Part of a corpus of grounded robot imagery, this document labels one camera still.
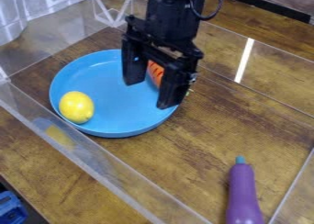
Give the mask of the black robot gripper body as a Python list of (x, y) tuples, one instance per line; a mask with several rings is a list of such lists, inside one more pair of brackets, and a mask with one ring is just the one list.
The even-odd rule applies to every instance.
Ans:
[(158, 47), (182, 53), (182, 62), (195, 63), (202, 51), (194, 44), (202, 21), (205, 0), (149, 0), (145, 18), (126, 17), (127, 32), (123, 38), (138, 41), (143, 55), (155, 62), (170, 62)]

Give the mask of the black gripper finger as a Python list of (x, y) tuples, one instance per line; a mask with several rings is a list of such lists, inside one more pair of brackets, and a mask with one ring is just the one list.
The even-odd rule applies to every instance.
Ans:
[(167, 109), (178, 106), (186, 95), (191, 84), (197, 81), (198, 73), (190, 70), (182, 62), (167, 64), (162, 76), (157, 107)]
[(145, 80), (147, 58), (142, 52), (142, 44), (130, 38), (123, 38), (122, 63), (126, 85), (138, 84)]

